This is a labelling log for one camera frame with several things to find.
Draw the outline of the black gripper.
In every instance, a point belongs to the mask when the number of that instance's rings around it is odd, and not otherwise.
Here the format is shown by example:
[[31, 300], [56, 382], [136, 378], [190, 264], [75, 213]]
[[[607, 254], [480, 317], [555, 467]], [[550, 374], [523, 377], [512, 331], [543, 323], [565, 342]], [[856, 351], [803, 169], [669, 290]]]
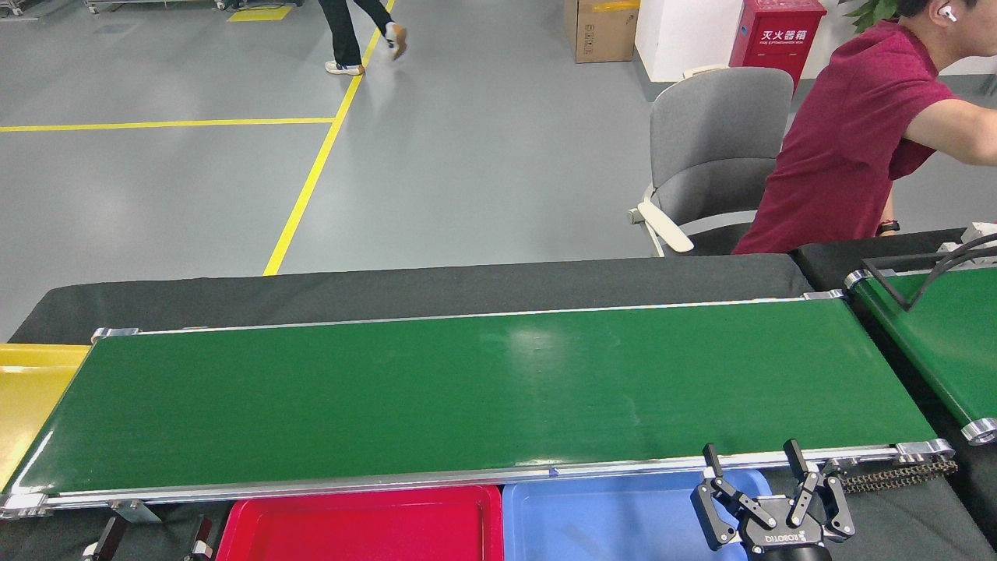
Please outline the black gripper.
[[[693, 508], [712, 550], [742, 541], [748, 560], [832, 560], [823, 537], [844, 542], [855, 534], [850, 509], [845, 500], [843, 479], [824, 475], [808, 465], [798, 441], [784, 443], [793, 476], [794, 495], [788, 500], [786, 524], [777, 525], [775, 516], [761, 502], [737, 490], [723, 475], [715, 445], [703, 447], [706, 469], [703, 480], [691, 493]], [[818, 496], [825, 509], [825, 522], [805, 520], [812, 498]], [[720, 518], [716, 503], [738, 521], [738, 526]]]

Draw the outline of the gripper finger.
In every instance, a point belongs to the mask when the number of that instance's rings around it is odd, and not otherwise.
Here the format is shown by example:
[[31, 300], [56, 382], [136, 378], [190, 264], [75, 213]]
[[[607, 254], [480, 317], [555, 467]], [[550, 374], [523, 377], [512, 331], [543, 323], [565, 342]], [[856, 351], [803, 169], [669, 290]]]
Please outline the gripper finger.
[[213, 560], [214, 550], [209, 543], [211, 528], [213, 528], [211, 519], [206, 516], [199, 518], [195, 534], [193, 534], [192, 545], [190, 545], [188, 553], [185, 554], [184, 561]]
[[122, 537], [129, 528], [128, 520], [121, 517], [112, 517], [107, 520], [106, 525], [99, 538], [94, 543], [84, 548], [81, 560], [113, 560], [114, 554], [120, 547]]

